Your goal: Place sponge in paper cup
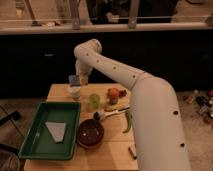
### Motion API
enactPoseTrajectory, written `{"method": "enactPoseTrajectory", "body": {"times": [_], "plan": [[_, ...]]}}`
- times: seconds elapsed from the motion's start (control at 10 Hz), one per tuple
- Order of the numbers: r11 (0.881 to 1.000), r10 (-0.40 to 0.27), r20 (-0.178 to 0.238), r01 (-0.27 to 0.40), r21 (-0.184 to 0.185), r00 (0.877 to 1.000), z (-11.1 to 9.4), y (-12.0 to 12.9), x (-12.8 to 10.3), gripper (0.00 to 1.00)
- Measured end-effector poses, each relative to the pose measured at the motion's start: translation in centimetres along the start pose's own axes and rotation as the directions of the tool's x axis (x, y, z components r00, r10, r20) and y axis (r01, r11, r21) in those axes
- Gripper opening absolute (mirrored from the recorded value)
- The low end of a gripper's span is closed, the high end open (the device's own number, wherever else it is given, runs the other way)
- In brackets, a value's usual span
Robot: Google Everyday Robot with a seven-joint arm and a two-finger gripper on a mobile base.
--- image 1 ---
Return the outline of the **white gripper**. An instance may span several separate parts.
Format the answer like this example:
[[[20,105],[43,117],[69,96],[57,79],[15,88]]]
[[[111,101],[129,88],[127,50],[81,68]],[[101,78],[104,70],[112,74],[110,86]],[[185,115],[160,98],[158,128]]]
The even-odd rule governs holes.
[[[86,63],[77,60],[75,63],[76,74],[80,76],[81,85],[88,85],[88,78],[92,72],[92,68]],[[69,76],[69,81],[73,82],[75,77],[73,75]]]

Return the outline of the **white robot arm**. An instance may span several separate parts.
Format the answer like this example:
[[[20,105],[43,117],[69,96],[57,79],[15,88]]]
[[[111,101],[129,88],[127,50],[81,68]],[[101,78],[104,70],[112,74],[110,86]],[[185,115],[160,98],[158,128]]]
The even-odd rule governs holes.
[[[174,88],[164,79],[101,55],[96,39],[74,48],[78,74],[96,69],[131,92],[130,110],[140,171],[191,171]]]

